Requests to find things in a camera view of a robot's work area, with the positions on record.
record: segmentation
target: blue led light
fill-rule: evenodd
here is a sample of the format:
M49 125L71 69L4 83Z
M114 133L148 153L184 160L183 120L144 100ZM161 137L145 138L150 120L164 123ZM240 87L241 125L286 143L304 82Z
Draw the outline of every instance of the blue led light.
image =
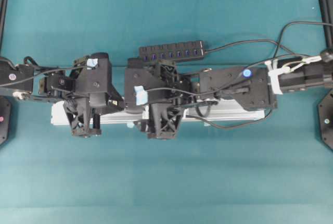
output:
M249 69L245 69L245 70L243 71L243 76L244 76L244 77L250 77L251 75L252 75L251 70L249 70Z

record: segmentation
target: screw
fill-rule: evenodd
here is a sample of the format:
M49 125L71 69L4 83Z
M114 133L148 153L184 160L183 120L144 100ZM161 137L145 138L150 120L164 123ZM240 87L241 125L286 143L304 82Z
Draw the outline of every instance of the screw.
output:
M60 78L59 79L59 83L60 83L60 85L64 85L65 84L65 80L63 78Z
M16 75L13 74L13 73L9 74L8 77L9 77L10 81L15 81L16 80Z

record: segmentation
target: black cable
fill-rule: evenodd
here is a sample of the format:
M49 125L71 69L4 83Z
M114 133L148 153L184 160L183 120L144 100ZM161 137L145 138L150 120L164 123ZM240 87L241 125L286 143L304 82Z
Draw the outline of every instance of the black cable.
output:
M212 53L212 52L221 51L221 50L223 50L225 48L228 48L228 47L231 47L231 46L236 46L236 45L246 44L246 43L273 43L273 44L279 46L279 48L282 48L283 50L285 50L286 52L289 52L290 54L294 54L294 52L291 51L290 49L288 49L287 47L285 47L281 44L279 45L277 42L275 42L274 40L271 40L271 39L254 39L254 40L238 41L238 42L223 45L221 47L217 47L217 48L213 48L213 49L207 49L204 53L209 54L209 53Z
M32 80L38 76L41 76L43 74L48 74L48 73L54 73L54 72L59 72L59 71L65 71L65 70L76 70L76 69L82 69L82 68L91 68L90 66L78 66L78 67L70 67L70 68L59 68L59 69L51 69L51 70L47 70L47 71L43 71L40 72L38 74L35 74L34 76L16 81L16 82L9 82L9 83L4 83L4 84L0 84L0 87L5 87L5 86L11 86L11 85L15 85L15 84L19 84L19 83L23 83L29 80Z
M7 59L6 57L0 56L0 61L3 61L3 62L5 62L5 63L8 63L8 65L9 65L13 70L16 70L15 65L14 65L9 59Z
M36 61L31 57L31 56L26 56L23 59L23 63L29 65L28 61L30 62L30 64L38 66L38 64L36 63Z
M249 122L245 122L245 123L242 123L242 124L238 124L238 125L233 125L233 126L223 126L223 125L217 125L215 123L213 123L212 121L209 121L203 117L199 117L199 116L190 116L190 115L187 115L186 117L188 118L194 118L194 119L197 119L197 120L200 120L200 121L203 121L217 129L237 129L237 128L241 128L241 127L244 127L246 125L250 125L250 124L255 124L255 123L258 123L258 122L261 122L263 120L266 120L270 115L272 115L272 112L273 110L270 109L270 111L267 113L267 115L265 115L264 118L261 118L259 120L256 120L256 121L249 121Z
M333 24L332 23L328 23L328 22L309 22L309 21L294 21L294 22L290 22L290 23L287 23L281 30L280 32L280 35L278 37L278 40L277 40L277 46L276 46L276 49L275 49L275 53L273 55L273 58L276 57L277 55L277 52L279 51L279 48L281 47L281 41L282 41L282 37L283 37L283 33L286 31L286 29L291 26L291 25L294 25L294 24L310 24L310 25L321 25L321 26L330 26L330 27L333 27Z

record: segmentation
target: teal surface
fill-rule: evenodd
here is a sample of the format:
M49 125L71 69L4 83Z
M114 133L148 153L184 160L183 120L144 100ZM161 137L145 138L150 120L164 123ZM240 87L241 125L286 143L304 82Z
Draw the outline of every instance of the teal surface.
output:
M318 1L9 0L2 55L67 66L106 51L122 93L126 59L141 45L275 39L292 20L320 21ZM323 29L294 26L284 44L316 54ZM251 63L272 50L233 47L184 68ZM170 141L125 125L72 138L49 123L50 105L14 103L11 139L0 148L0 223L331 223L333 152L316 113L326 92L279 96L269 120L242 129L183 123Z

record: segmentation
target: metal plate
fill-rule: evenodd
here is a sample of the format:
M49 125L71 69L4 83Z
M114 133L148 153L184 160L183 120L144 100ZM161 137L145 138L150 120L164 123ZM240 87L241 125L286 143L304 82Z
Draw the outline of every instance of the metal plate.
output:
M138 120L146 119L143 117L143 114L128 114L125 111L107 114L100 117L100 123L133 123ZM51 115L51 124L56 126L68 125L68 119L63 109L63 102L52 105ZM197 116L194 108L185 111L183 121L198 121L197 119L187 117L187 115ZM264 116L265 113L263 110L246 111L235 100L221 100L219 104L212 107L206 119L211 121L259 120Z
M11 104L5 97L0 96L0 144L8 139Z
M322 140L333 149L333 90L318 104Z

